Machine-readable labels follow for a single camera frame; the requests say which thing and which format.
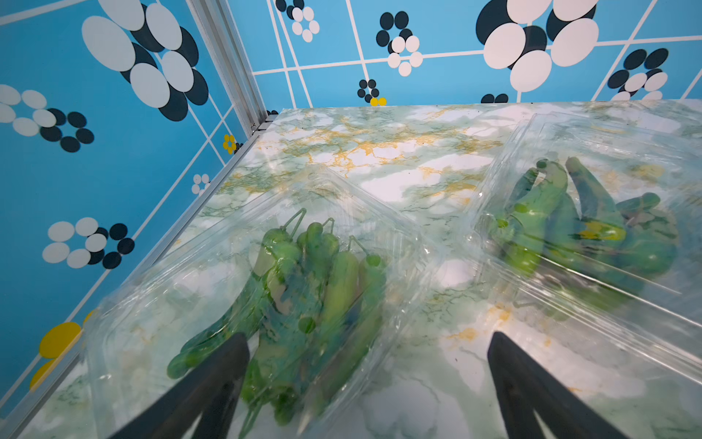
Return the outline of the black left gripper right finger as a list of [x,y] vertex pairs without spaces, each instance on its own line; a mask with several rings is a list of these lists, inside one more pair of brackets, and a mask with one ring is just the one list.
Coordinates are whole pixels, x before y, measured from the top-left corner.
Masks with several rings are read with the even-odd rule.
[[543,438],[543,424],[556,438],[625,438],[505,333],[493,334],[487,359],[509,438]]

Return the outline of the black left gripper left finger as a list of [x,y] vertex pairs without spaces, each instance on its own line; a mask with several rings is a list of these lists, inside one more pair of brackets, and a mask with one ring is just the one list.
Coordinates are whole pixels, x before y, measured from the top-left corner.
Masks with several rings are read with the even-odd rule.
[[233,335],[113,438],[225,438],[250,361],[247,338]]

